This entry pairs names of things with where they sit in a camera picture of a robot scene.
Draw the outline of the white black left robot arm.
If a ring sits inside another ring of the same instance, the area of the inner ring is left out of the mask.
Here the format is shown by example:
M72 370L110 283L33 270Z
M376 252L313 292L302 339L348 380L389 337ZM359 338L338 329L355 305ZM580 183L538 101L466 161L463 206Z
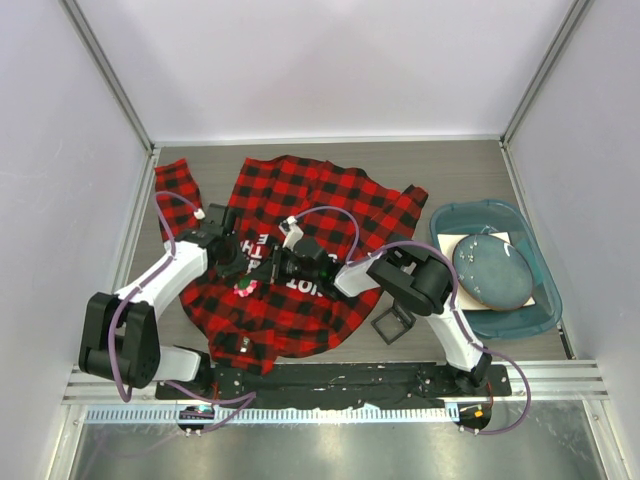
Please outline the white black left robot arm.
M246 272L248 259L235 234L237 213L211 204L194 212L199 225L177 236L167 233L165 253L149 270L114 293L88 301L79 351L79 369L112 380L123 401L153 382L178 381L190 398L205 397L213 375L199 351L163 346L158 320L194 280L214 272L221 277Z

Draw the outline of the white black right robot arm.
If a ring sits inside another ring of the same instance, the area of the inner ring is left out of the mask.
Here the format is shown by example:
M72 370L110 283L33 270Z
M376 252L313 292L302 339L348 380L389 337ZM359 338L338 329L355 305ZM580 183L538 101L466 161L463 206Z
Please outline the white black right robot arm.
M339 261L304 237L294 246L278 246L248 274L266 284L309 281L333 299L355 298L380 289L404 312L428 321L445 352L457 391L477 393L488 382L492 356L472 334L455 305L456 274L434 247L394 234L391 241L355 261Z

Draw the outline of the red black plaid shirt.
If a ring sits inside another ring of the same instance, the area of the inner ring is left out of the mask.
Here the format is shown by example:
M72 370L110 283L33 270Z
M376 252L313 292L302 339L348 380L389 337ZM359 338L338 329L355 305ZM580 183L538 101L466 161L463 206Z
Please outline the red black plaid shirt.
M295 216L306 237L338 260L357 260L390 242L412 237L428 193L409 185L388 189L359 168L294 156L248 158L228 205L237 216L241 251L256 268L285 236L279 225ZM188 319L206 336L213 360L254 374L279 357L303 358L338 347L363 323L382 296L369 290L332 300L309 281L258 283L246 296L215 270L179 295Z

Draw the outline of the pink white flower brooch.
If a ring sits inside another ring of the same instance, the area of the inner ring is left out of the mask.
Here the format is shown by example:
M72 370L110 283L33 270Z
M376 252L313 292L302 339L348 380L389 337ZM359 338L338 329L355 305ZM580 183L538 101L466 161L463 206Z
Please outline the pink white flower brooch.
M242 278L233 287L233 293L240 297L250 295L257 287L258 282L253 279Z

